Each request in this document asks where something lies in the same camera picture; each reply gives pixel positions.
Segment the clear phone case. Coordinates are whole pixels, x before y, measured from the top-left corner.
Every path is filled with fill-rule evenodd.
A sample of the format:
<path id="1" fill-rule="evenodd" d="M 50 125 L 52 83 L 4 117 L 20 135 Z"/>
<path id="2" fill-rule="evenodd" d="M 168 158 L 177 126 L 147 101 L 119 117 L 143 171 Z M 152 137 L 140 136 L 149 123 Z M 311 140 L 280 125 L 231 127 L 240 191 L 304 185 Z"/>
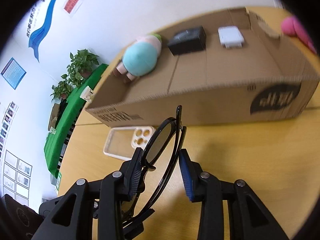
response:
<path id="1" fill-rule="evenodd" d="M 106 156 L 127 161 L 131 160 L 136 148 L 144 149 L 155 128 L 152 126 L 125 126 L 111 128 L 103 153 Z"/>

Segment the black sunglasses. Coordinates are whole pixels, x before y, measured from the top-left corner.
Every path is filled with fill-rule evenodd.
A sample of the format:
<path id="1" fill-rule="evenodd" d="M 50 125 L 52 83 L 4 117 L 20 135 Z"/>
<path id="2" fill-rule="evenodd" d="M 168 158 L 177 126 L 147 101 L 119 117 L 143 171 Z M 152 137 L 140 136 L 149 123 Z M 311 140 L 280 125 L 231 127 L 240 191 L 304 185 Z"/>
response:
<path id="1" fill-rule="evenodd" d="M 123 226 L 142 220 L 163 193 L 177 163 L 178 151 L 182 148 L 187 128 L 182 125 L 182 106 L 176 108 L 176 116 L 165 119 L 155 130 L 149 142 L 139 154 L 137 172 L 133 179 L 133 191 L 129 204 L 121 204 Z M 157 169 L 157 163 L 164 161 L 165 169 L 160 174 L 160 180 L 151 197 L 142 209 L 135 215 L 135 208 L 140 195 L 145 191 L 145 178 L 148 173 Z"/>

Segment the black charger box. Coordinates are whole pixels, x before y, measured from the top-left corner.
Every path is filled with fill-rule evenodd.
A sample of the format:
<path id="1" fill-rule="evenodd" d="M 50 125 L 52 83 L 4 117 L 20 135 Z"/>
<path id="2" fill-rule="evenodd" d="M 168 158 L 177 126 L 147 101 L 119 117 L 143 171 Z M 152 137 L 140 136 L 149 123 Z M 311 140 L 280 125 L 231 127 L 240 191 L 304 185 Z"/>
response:
<path id="1" fill-rule="evenodd" d="M 167 43 L 172 55 L 182 55 L 206 50 L 206 33 L 203 26 L 176 33 Z"/>

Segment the paper cup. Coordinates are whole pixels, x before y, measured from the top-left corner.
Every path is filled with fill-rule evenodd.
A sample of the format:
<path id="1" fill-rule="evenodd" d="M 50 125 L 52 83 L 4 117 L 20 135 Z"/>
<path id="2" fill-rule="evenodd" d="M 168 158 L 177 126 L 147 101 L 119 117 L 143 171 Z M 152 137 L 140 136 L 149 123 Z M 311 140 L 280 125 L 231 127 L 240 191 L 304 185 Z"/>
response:
<path id="1" fill-rule="evenodd" d="M 89 103 L 92 102 L 94 97 L 95 97 L 95 93 L 89 86 L 86 86 L 80 94 L 80 98 Z"/>

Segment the small potted plant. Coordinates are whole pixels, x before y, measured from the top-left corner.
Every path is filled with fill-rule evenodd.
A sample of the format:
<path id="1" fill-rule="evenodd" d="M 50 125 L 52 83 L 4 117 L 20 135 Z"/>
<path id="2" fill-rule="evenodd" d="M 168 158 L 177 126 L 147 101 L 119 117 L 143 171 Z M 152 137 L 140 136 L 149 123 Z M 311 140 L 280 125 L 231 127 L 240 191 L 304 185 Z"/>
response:
<path id="1" fill-rule="evenodd" d="M 60 81 L 57 86 L 52 85 L 52 93 L 50 96 L 52 96 L 52 100 L 60 99 L 65 100 L 68 98 L 68 96 L 73 91 L 73 87 L 66 81 Z"/>

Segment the green potted plant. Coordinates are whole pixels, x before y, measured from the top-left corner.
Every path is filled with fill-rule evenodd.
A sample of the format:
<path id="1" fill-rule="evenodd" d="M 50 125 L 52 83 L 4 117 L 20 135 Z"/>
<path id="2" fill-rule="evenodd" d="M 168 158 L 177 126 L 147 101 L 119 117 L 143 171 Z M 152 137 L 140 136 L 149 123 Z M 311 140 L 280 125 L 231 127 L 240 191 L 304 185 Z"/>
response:
<path id="1" fill-rule="evenodd" d="M 67 73 L 61 77 L 68 84 L 80 87 L 92 74 L 93 69 L 99 66 L 98 55 L 88 49 L 77 50 L 76 54 L 69 54 L 70 64 L 66 67 Z"/>

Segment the brown cardboard tray box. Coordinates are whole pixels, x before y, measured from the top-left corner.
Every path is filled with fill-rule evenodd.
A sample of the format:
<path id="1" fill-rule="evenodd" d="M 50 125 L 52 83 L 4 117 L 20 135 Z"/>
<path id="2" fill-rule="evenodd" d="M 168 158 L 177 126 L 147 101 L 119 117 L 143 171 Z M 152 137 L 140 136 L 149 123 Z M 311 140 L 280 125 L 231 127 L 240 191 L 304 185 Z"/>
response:
<path id="1" fill-rule="evenodd" d="M 218 29 L 236 26 L 241 48 L 220 44 Z M 156 68 L 131 83 L 109 74 L 86 111 L 110 127 L 158 126 L 182 106 L 185 125 L 272 121 L 298 116 L 318 84 L 305 55 L 245 8 L 195 16 L 160 29 L 164 42 L 203 26 L 206 50 L 172 55 L 163 47 Z"/>

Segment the teal pink pig plush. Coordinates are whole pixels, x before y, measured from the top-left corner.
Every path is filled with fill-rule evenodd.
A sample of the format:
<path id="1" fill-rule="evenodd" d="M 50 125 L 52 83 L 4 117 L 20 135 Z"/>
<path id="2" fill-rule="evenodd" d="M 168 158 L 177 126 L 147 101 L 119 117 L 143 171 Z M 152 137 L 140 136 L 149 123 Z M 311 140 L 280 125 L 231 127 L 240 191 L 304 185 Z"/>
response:
<path id="1" fill-rule="evenodd" d="M 139 37 L 127 47 L 119 63 L 113 70 L 116 77 L 125 76 L 124 82 L 152 72 L 162 51 L 162 38 L 159 34 Z"/>

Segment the white power bank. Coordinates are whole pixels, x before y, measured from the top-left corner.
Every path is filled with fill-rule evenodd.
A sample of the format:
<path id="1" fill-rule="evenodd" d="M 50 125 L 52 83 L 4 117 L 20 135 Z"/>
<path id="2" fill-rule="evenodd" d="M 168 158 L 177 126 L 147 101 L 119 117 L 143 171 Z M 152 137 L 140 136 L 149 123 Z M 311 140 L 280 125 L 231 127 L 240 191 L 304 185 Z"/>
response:
<path id="1" fill-rule="evenodd" d="M 218 29 L 220 44 L 225 48 L 241 48 L 244 37 L 236 26 L 220 27 Z"/>

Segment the pink plush toy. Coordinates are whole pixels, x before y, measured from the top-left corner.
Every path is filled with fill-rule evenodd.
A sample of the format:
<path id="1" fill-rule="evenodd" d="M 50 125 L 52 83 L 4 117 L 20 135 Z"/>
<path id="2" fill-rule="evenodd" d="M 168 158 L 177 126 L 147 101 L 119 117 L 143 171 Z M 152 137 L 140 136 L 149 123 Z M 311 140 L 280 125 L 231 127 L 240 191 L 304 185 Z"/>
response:
<path id="1" fill-rule="evenodd" d="M 313 45 L 311 37 L 296 16 L 285 18 L 281 23 L 281 31 L 285 35 L 297 37 L 314 54 L 317 54 L 317 50 Z"/>

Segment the blue framed wall poster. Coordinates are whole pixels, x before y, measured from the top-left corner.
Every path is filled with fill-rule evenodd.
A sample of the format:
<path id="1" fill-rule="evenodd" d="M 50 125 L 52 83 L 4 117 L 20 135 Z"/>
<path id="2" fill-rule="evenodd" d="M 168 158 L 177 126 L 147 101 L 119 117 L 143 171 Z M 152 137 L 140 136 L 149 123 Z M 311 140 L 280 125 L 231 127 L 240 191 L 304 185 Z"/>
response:
<path id="1" fill-rule="evenodd" d="M 7 83 L 16 89 L 27 72 L 12 57 L 1 71 L 1 76 Z"/>

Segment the red wall notice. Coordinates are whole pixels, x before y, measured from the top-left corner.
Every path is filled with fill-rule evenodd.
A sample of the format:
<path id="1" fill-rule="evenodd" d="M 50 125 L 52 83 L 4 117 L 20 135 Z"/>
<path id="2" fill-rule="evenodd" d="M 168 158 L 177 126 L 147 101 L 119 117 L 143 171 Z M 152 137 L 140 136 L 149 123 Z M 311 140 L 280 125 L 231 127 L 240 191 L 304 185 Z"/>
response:
<path id="1" fill-rule="evenodd" d="M 80 0 L 67 0 L 65 2 L 65 5 L 63 7 L 63 9 L 65 10 L 65 12 L 67 12 L 68 14 L 71 14 L 75 9 L 76 6 L 80 3 Z"/>

